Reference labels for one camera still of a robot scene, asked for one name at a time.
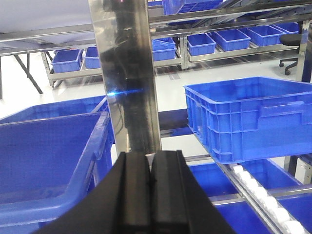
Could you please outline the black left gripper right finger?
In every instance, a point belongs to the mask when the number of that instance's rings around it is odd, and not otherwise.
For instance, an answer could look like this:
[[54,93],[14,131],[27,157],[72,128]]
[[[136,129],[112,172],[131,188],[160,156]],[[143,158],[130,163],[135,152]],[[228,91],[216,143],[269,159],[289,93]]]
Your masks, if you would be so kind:
[[233,234],[189,169],[181,151],[158,151],[151,170],[155,234]]

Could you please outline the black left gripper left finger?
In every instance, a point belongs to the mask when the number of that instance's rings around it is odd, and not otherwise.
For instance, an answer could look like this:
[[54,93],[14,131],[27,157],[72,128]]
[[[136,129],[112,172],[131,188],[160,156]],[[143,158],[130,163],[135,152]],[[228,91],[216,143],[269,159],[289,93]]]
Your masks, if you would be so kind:
[[149,163],[142,152],[122,152],[81,202],[38,234],[148,234]]

